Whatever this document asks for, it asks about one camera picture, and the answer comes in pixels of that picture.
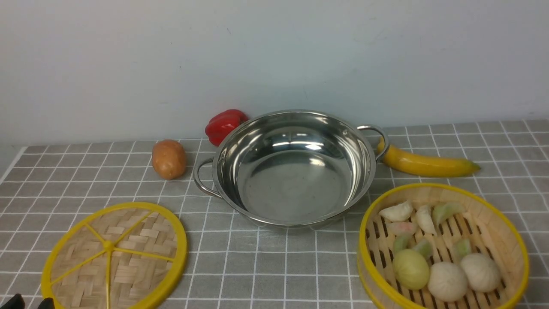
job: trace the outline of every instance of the pot handle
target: pot handle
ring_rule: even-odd
[[[385,142],[384,143],[385,146],[383,147],[383,150],[380,153],[378,153],[378,155],[376,156],[376,162],[379,161],[381,158],[383,158],[383,156],[385,156],[385,153],[387,153],[387,150],[389,150],[389,136],[385,134],[385,132],[383,132],[383,130],[376,125],[361,125],[357,129],[361,131],[374,130],[377,133],[381,134],[381,136],[383,137],[383,141]]]
[[[202,166],[204,166],[205,164],[208,164],[208,163],[212,163],[214,161],[214,158],[209,158],[209,159],[206,159],[204,161],[202,161],[202,163],[200,163],[199,165],[197,165],[194,170],[193,170],[193,178],[194,178],[194,183],[197,185],[197,187],[199,189],[202,190],[202,192],[208,194],[208,195],[211,195],[211,196],[215,196],[215,197],[219,197],[219,198],[223,198],[221,196],[221,194],[219,194],[219,192],[217,191],[214,191],[210,188],[208,188],[207,186],[205,186],[203,183],[202,183],[202,180],[200,180],[200,177],[198,176],[198,171],[200,171],[200,168]]]

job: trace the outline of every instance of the red bell pepper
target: red bell pepper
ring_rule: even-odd
[[[210,143],[217,147],[232,130],[246,120],[248,117],[243,112],[237,109],[228,109],[213,117],[204,132],[210,139]]]

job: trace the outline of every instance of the black object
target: black object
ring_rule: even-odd
[[[23,296],[21,296],[21,294],[15,294],[15,296],[8,300],[7,303],[2,305],[0,309],[25,309],[25,301],[23,300]],[[53,299],[44,299],[40,303],[40,305],[38,305],[37,309],[55,309],[55,306],[53,305]]]

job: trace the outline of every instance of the stainless steel pot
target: stainless steel pot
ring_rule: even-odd
[[[382,135],[385,148],[380,154],[374,156],[360,130]],[[258,225],[317,229],[364,196],[388,141],[377,126],[353,128],[315,111],[274,112],[233,130],[214,158],[195,167],[194,182]],[[208,163],[213,163],[218,191],[199,178]]]

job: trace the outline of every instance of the potato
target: potato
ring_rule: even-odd
[[[180,177],[187,169],[183,146],[174,140],[163,140],[153,147],[153,168],[166,180]]]

